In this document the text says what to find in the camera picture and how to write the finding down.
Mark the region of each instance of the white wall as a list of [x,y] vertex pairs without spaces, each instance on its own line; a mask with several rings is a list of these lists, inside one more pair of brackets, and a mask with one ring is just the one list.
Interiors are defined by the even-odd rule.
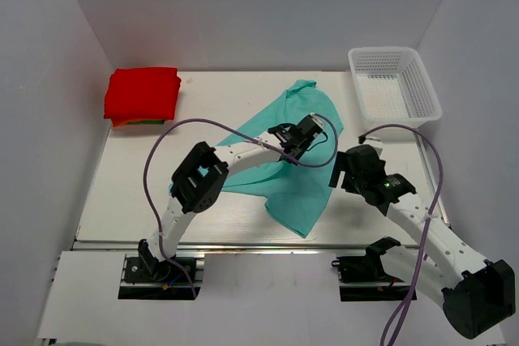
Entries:
[[0,0],[0,334],[32,344],[106,134],[112,72],[76,0]]
[[[418,47],[444,111],[427,133],[444,158],[453,228],[517,276],[518,48],[519,0],[443,0]],[[502,329],[519,344],[519,314]]]
[[78,0],[115,66],[335,69],[416,47],[441,0]]

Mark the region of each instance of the teal cloth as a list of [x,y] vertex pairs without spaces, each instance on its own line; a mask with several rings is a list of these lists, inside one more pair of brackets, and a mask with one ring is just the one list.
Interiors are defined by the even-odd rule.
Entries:
[[[315,81],[299,80],[283,92],[269,106],[239,128],[239,131],[255,137],[280,123],[297,124],[309,113],[320,113],[330,119],[340,134],[344,126],[328,96],[315,89]],[[308,164],[325,162],[333,153],[333,132],[327,124],[324,131],[328,141],[306,152],[301,161]],[[313,144],[324,140],[323,134]],[[227,137],[220,145],[242,142],[237,135]],[[286,162],[263,164],[240,172],[225,182],[224,191],[254,194],[267,198],[268,214],[294,231],[306,237],[323,212],[332,189],[328,182],[333,161],[323,168],[304,168]]]

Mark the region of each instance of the white plastic basket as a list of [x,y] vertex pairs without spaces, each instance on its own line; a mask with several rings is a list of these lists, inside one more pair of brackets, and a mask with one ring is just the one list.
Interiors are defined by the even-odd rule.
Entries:
[[358,48],[348,52],[365,130],[397,123],[417,128],[441,118],[441,108],[418,52]]

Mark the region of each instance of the red towel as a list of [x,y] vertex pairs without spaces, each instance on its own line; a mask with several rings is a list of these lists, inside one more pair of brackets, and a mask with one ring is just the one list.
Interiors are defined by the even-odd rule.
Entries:
[[105,95],[105,119],[114,127],[174,119],[180,82],[176,68],[117,69]]

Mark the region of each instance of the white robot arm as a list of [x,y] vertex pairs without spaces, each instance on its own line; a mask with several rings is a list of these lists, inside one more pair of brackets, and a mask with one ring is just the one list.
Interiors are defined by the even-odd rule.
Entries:
[[[323,122],[309,114],[297,125],[275,126],[256,138],[293,160],[299,160],[323,128]],[[240,142],[218,147],[209,147],[205,142],[196,144],[172,176],[169,204],[161,217],[164,252],[171,258],[176,255],[187,227],[197,213],[216,202],[227,177],[280,160],[293,162],[263,144]],[[156,274],[165,260],[159,246],[159,234],[156,229],[151,237],[139,243],[140,262],[150,275]]]
[[[420,242],[427,207],[415,188],[400,174],[387,175],[385,161],[370,145],[337,153],[330,186],[360,194],[368,204],[401,226]],[[493,263],[463,242],[439,217],[431,216],[425,252],[431,258],[422,265],[417,290],[441,307],[451,325],[465,338],[473,339],[515,313],[515,275],[503,260]],[[417,250],[385,237],[366,249],[362,262],[339,258],[341,279],[370,280],[394,276],[410,283],[417,263]]]
[[[257,137],[262,142],[268,143],[278,149],[283,150],[281,146],[281,140],[274,134],[265,131],[262,135]],[[278,152],[261,147],[260,145],[250,142],[240,142],[228,146],[217,146],[214,147],[214,156],[224,164],[227,164],[228,173],[226,178],[233,176],[236,173],[242,172],[243,170],[267,164],[269,162],[278,162],[280,155]],[[195,178],[189,177],[190,183],[196,188],[198,184],[195,182]],[[216,194],[214,197],[207,197],[201,201],[201,205],[208,207],[213,205],[217,200]],[[162,244],[164,251],[171,257],[177,253],[178,243],[182,238],[182,235],[186,232],[187,226],[191,223],[195,217],[195,211],[184,212],[183,206],[180,203],[178,196],[170,196],[169,204],[164,214],[161,217],[163,237]],[[148,239],[149,250],[151,254],[159,261],[163,261],[165,258],[159,248],[159,232],[158,229]]]

